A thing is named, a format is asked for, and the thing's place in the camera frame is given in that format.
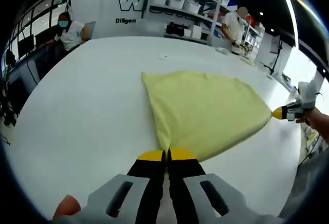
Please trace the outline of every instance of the yellow towel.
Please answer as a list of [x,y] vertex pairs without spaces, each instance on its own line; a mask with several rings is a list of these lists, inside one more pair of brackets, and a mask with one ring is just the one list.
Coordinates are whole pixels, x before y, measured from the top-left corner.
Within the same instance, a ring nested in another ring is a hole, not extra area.
[[143,73],[160,146],[190,150],[199,161],[259,131],[271,111],[239,79],[197,72]]

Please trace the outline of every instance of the white table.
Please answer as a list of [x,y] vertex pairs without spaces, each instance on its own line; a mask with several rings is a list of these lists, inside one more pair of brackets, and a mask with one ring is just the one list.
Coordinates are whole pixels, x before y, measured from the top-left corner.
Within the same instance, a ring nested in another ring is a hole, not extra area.
[[[275,80],[239,57],[165,38],[91,40],[39,83],[25,104],[7,154],[19,183],[47,218],[66,194],[88,195],[136,157],[159,148],[141,73],[199,70],[250,84],[271,109],[288,102]],[[278,215],[291,191],[300,127],[272,118],[257,134],[202,163],[246,197],[249,207]]]

